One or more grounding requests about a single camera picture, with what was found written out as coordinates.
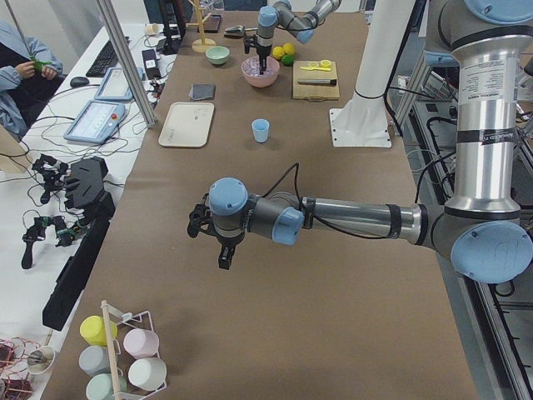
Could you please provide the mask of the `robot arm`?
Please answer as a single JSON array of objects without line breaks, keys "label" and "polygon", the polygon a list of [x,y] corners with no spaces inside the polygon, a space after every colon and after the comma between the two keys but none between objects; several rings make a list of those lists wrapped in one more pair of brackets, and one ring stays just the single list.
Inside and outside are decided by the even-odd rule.
[{"label": "robot arm", "polygon": [[[389,78],[411,25],[415,1],[380,1],[366,39],[352,99],[332,109],[334,147],[390,147],[385,125]],[[289,167],[264,195],[248,193],[233,177],[215,181],[189,214],[187,234],[217,238],[220,268],[229,269],[245,233],[293,245],[302,228],[330,228],[369,240],[405,239],[432,248],[460,274],[480,283],[504,283],[523,273],[532,260],[532,240],[520,226],[521,206],[511,198],[516,143],[516,104],[521,53],[532,41],[532,1],[429,1],[426,61],[459,64],[455,180],[444,206],[415,203],[372,205],[302,197],[299,163]],[[341,1],[316,1],[297,17],[290,1],[262,7],[257,34],[245,35],[245,53],[257,50],[266,70],[275,28],[308,43]],[[271,194],[293,169],[296,195]]]},{"label": "robot arm", "polygon": [[338,0],[320,0],[302,17],[298,17],[289,1],[276,1],[273,5],[260,8],[257,17],[257,32],[251,36],[244,34],[243,42],[245,54],[251,48],[257,51],[259,74],[267,70],[267,57],[271,54],[273,38],[276,28],[289,32],[299,43],[307,43],[314,31],[335,12],[341,5]]}]

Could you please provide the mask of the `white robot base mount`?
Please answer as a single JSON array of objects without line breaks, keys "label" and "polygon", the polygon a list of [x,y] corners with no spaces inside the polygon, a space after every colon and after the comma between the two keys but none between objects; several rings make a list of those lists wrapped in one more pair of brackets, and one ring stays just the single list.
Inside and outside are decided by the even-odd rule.
[{"label": "white robot base mount", "polygon": [[413,1],[377,1],[361,58],[354,94],[330,110],[336,148],[389,148],[386,89],[408,28]]}]

